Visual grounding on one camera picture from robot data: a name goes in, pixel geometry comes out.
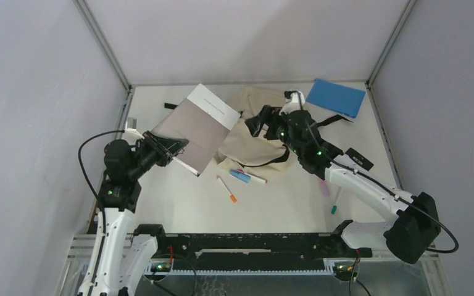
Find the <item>beige canvas backpack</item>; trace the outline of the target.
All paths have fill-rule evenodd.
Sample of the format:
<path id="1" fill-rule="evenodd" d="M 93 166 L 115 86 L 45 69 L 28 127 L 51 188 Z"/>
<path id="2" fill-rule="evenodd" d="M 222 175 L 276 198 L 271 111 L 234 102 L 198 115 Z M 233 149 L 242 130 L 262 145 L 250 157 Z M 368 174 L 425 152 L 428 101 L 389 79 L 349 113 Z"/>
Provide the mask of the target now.
<path id="1" fill-rule="evenodd" d="M 221 167 L 242 168 L 259 176 L 284 171 L 289 164 L 290 151 L 279 140 L 268 140 L 267 125 L 254 138 L 245 119 L 256 116 L 265 105 L 282 107 L 287 103 L 284 92 L 246 86 L 234 98 L 225 102 L 240 114 L 218 151 L 212 157 Z"/>

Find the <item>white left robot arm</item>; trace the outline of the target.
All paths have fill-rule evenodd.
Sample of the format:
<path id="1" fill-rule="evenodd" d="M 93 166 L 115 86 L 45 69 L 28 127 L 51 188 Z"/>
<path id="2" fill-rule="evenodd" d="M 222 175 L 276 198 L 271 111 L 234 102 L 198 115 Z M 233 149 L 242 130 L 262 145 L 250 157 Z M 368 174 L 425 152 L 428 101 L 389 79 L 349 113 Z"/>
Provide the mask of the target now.
<path id="1" fill-rule="evenodd" d="M 134 144 L 115 139 L 104 148 L 103 180 L 96 198 L 98 228 L 88 269 L 78 295 L 134 295 L 153 257 L 167 252 L 161 224 L 140 224 L 129 231 L 141 192 L 139 179 L 152 167 L 165 167 L 188 145 L 150 131 Z"/>

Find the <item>grey hardcover book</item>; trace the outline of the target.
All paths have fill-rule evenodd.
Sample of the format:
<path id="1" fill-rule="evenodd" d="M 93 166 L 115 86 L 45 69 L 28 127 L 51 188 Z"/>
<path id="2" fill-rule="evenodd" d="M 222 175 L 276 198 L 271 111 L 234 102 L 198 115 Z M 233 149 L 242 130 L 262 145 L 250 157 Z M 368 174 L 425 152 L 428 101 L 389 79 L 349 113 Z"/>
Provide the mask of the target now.
<path id="1" fill-rule="evenodd" d="M 199 84 L 151 133 L 163 138 L 187 140 L 187 145 L 174 159 L 199 176 L 239 118 L 237 111 Z"/>

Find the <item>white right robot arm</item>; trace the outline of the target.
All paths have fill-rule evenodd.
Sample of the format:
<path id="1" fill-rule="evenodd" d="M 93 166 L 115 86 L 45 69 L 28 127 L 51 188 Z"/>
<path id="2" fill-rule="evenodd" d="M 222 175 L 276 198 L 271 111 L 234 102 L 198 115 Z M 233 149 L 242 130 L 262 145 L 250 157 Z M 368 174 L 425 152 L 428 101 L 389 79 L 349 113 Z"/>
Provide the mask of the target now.
<path id="1" fill-rule="evenodd" d="M 244 122 L 254 138 L 265 131 L 268 141 L 279 140 L 306 172 L 354 194 L 379 214 L 382 222 L 346 220 L 332 239 L 335 254 L 346 257 L 355 249 L 389 250 L 401 261 L 414 264 L 425 252 L 454 253 L 459 241 L 438 217 L 434 198 L 413 195 L 391 186 L 363 168 L 353 157 L 324 140 L 321 123 L 303 105 L 300 91 L 286 91 L 282 107 L 264 105 Z"/>

